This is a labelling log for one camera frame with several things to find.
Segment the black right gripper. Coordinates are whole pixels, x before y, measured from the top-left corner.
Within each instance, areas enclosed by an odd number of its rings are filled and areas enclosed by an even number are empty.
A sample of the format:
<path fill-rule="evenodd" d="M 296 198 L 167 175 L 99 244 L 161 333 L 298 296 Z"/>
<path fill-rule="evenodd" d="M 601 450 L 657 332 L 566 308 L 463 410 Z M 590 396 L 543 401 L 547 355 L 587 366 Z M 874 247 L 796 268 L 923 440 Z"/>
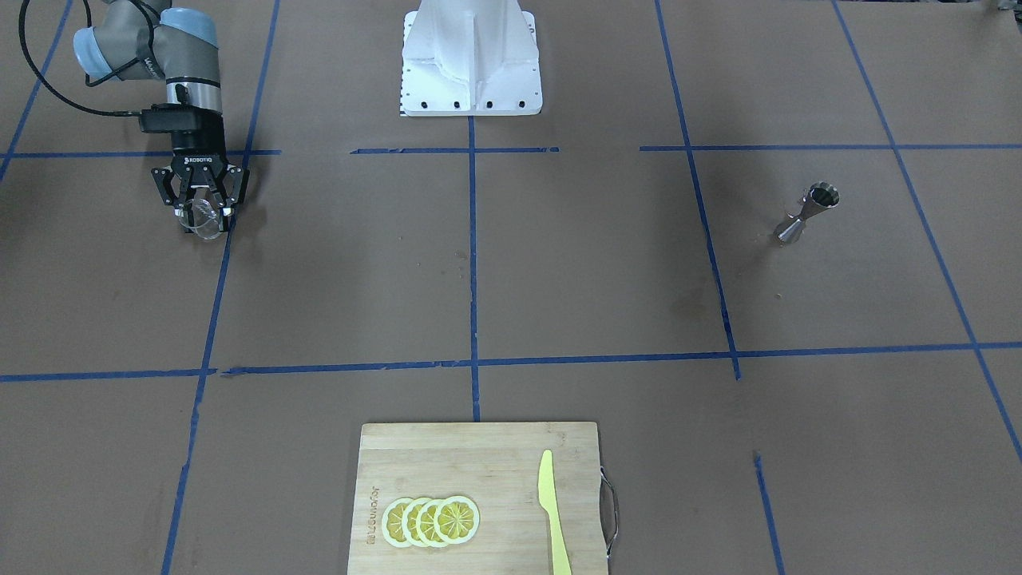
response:
<path fill-rule="evenodd" d="M 205 128 L 195 133 L 171 133 L 172 163 L 151 170 L 164 206 L 184 215 L 193 187 L 207 187 L 215 200 L 222 200 L 222 230 L 229 232 L 237 208 L 245 201 L 251 171 L 228 166 L 225 130 Z"/>

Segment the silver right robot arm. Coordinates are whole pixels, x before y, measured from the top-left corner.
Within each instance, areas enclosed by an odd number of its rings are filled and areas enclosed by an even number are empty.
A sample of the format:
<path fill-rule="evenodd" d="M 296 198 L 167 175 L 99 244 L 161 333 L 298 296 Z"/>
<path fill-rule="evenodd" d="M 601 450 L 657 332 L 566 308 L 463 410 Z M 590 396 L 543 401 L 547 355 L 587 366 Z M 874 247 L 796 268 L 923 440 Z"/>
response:
<path fill-rule="evenodd" d="M 228 160 L 218 34 L 211 16 L 169 1 L 109 1 L 103 21 L 77 30 L 73 50 L 90 85 L 162 81 L 165 102 L 140 130 L 168 135 L 172 159 L 151 172 L 184 232 L 211 240 L 244 201 L 248 169 Z"/>

